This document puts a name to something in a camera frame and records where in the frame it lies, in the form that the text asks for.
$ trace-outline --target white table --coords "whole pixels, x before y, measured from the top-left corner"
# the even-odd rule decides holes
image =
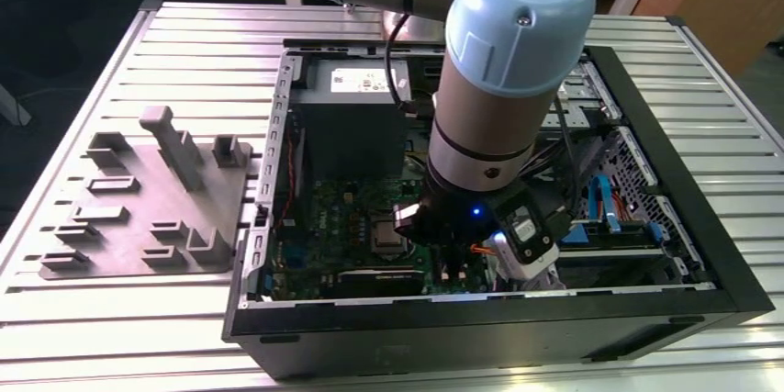
[[[151,143],[135,117],[154,103],[171,107],[174,126],[195,140],[237,133],[262,151],[281,40],[377,39],[378,22],[365,8],[349,15],[339,7],[149,3],[138,12],[1,242],[3,391],[279,386],[219,340],[229,274],[47,282],[34,256],[51,243],[38,230],[65,218],[69,206],[57,201],[79,185],[69,179],[94,170],[79,158],[93,131]],[[617,51],[778,310],[633,362],[342,378],[319,381],[325,388],[784,389],[784,198],[769,196],[784,193],[784,142],[687,29],[661,18],[595,17],[587,44]],[[243,221],[251,213],[247,206]]]

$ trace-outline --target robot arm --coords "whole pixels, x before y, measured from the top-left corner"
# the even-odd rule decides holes
[[[397,211],[397,231],[439,244],[450,272],[486,238],[533,277],[557,258],[547,223],[517,179],[561,81],[577,63],[594,0],[334,0],[445,16],[445,61],[425,192]]]

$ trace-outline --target floor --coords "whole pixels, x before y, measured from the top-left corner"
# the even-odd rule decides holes
[[[0,237],[141,1],[0,0],[0,84],[21,98],[33,117],[22,129],[0,121]],[[282,0],[169,1],[282,4]],[[738,84],[784,132],[784,59],[766,50]]]
[[[784,134],[784,57],[771,48],[765,48],[737,79],[737,85],[777,132]]]

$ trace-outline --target aluminum profile table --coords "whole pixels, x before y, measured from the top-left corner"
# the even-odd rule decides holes
[[[378,39],[357,8],[147,3],[130,24],[0,247],[3,390],[225,390],[279,386],[219,340],[229,274],[47,282],[41,229],[65,218],[94,170],[91,133],[151,142],[135,117],[170,106],[195,141],[235,133],[263,150],[281,40]],[[319,381],[335,390],[784,389],[781,138],[693,38],[662,18],[595,17],[587,44],[617,51],[777,311],[627,363],[550,365]],[[247,196],[254,183],[249,183]],[[242,221],[250,221],[250,204]]]

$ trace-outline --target black case frame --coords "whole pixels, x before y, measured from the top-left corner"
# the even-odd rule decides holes
[[[295,43],[299,48],[375,46],[373,42]],[[222,339],[239,344],[271,377],[389,375],[633,359],[690,334],[773,310],[613,50],[586,47],[585,54],[622,110],[625,126],[661,183],[658,190],[671,202],[717,289],[241,309],[243,250],[237,250]]]

